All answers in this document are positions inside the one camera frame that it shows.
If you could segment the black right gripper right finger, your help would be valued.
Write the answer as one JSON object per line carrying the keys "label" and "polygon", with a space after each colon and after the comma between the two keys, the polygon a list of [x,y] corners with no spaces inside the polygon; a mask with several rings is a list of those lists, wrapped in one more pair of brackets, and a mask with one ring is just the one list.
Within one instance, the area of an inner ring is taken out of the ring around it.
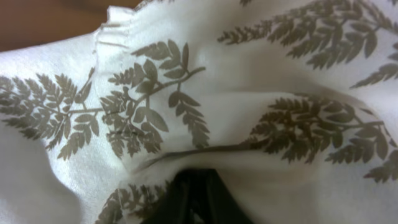
{"label": "black right gripper right finger", "polygon": [[253,224],[214,169],[198,171],[198,207],[205,224]]}

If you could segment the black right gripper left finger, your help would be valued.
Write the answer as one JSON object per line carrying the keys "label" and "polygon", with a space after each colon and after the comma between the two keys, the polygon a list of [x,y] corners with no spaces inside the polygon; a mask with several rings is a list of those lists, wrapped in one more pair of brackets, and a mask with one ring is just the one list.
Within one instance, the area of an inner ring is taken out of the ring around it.
{"label": "black right gripper left finger", "polygon": [[194,224],[198,171],[183,170],[171,183],[154,212],[142,224]]}

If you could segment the white fern print garment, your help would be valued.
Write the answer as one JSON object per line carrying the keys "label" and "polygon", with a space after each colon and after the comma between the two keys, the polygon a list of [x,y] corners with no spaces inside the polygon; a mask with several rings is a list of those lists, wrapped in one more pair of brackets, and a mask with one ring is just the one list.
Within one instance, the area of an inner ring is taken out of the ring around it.
{"label": "white fern print garment", "polygon": [[396,223],[397,3],[144,1],[1,54],[2,223],[142,223],[190,169],[253,223]]}

